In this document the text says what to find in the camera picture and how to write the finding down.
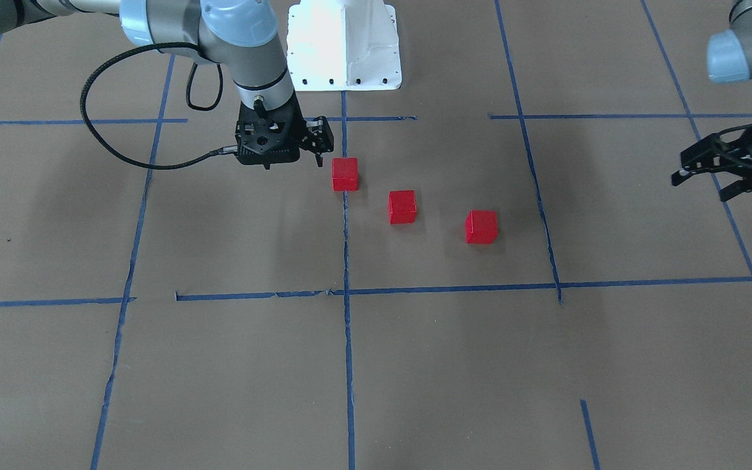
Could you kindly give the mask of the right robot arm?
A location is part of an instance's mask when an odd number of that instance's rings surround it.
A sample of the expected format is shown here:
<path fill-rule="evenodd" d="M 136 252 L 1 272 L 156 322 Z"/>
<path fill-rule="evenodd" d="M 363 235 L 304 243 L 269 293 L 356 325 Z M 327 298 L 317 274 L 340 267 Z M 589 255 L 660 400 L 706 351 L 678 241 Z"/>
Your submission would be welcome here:
<path fill-rule="evenodd" d="M 149 51 L 190 57 L 195 65 L 212 63 L 219 78 L 229 72 L 240 96 L 233 146 L 213 149 L 177 170 L 219 155 L 233 155 L 242 165 L 295 163 L 301 152 L 317 166 L 334 150 L 334 136 L 324 116 L 304 118 L 279 38 L 278 21 L 268 1 L 0 1 L 0 35 L 74 13 L 116 17 L 134 45 L 95 69 L 80 96 L 80 113 L 93 138 L 111 155 L 130 165 L 159 170 L 116 151 L 87 112 L 87 96 L 99 75 L 116 63 Z"/>

